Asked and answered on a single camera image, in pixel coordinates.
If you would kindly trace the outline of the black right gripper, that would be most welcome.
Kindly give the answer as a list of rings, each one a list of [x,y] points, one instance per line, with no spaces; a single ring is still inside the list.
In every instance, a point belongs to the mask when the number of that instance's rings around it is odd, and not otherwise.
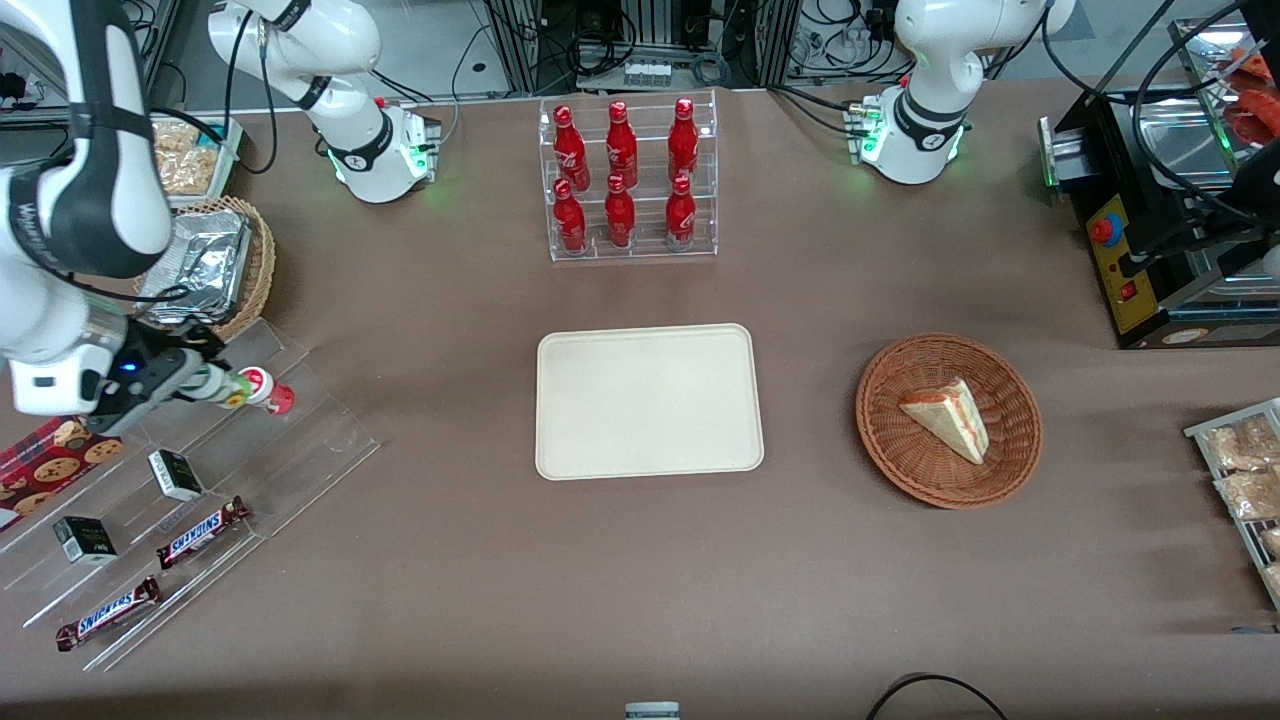
[[[123,436],[170,397],[228,410],[242,407],[247,389],[241,382],[179,388],[205,363],[228,372],[224,350],[225,343],[210,325],[160,327],[131,318],[97,405],[84,416],[86,429],[104,437]]]

